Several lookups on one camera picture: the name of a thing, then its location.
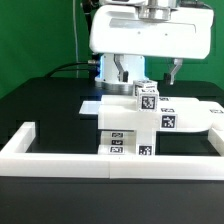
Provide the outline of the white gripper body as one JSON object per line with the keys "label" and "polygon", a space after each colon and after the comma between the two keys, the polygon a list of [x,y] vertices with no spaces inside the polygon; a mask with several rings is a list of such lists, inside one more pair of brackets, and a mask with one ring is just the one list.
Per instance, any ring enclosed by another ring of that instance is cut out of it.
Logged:
{"label": "white gripper body", "polygon": [[169,21],[140,19],[135,7],[105,5],[93,19],[95,53],[204,59],[210,52],[214,12],[179,7]]}

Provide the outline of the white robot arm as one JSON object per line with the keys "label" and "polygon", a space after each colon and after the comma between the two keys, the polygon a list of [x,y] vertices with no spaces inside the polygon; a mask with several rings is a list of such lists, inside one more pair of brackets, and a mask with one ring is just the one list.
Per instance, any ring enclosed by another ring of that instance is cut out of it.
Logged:
{"label": "white robot arm", "polygon": [[144,80],[145,58],[170,58],[172,84],[185,59],[204,59],[211,46],[214,10],[199,0],[99,0],[90,49],[100,55],[95,82],[131,88]]}

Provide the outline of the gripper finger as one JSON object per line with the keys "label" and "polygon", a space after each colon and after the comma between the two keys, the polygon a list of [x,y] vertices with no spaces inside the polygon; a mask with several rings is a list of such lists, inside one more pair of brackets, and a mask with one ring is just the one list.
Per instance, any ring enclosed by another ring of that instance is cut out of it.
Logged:
{"label": "gripper finger", "polygon": [[165,74],[165,81],[169,85],[173,85],[175,82],[175,75],[182,67],[183,60],[180,58],[175,58],[173,60],[173,65],[169,69],[169,72]]}
{"label": "gripper finger", "polygon": [[120,82],[127,82],[129,73],[122,67],[121,56],[119,54],[114,55],[114,63],[118,69],[118,80]]}

